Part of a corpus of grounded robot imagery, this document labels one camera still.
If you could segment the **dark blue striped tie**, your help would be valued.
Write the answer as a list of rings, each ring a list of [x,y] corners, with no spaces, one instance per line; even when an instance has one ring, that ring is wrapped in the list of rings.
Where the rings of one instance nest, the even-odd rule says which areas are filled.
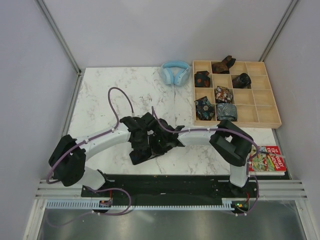
[[[159,156],[160,156],[159,154],[153,153],[152,149],[150,147],[148,147],[147,149],[143,149],[143,150],[133,149],[129,153],[129,157],[130,157],[133,165],[138,165],[138,164],[144,163],[148,160],[154,159]]]

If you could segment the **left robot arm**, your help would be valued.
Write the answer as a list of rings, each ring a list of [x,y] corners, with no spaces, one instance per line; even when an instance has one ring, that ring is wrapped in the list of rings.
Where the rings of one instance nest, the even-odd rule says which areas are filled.
[[[99,197],[106,196],[110,191],[109,183],[99,170],[86,167],[86,161],[110,147],[127,142],[131,144],[129,157],[133,165],[152,159],[148,132],[155,131],[157,125],[157,120],[148,112],[142,117],[118,119],[115,127],[92,135],[78,138],[69,134],[63,136],[48,161],[56,180],[47,183],[61,182],[65,187],[81,183]]]

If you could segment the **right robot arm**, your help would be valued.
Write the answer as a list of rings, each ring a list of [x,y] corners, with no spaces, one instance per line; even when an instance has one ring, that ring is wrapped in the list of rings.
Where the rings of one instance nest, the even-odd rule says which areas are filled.
[[[253,138],[229,120],[215,127],[171,127],[163,119],[153,119],[147,129],[153,131],[150,145],[162,154],[176,147],[212,146],[230,165],[229,191],[235,197],[247,191],[249,154],[256,146]]]

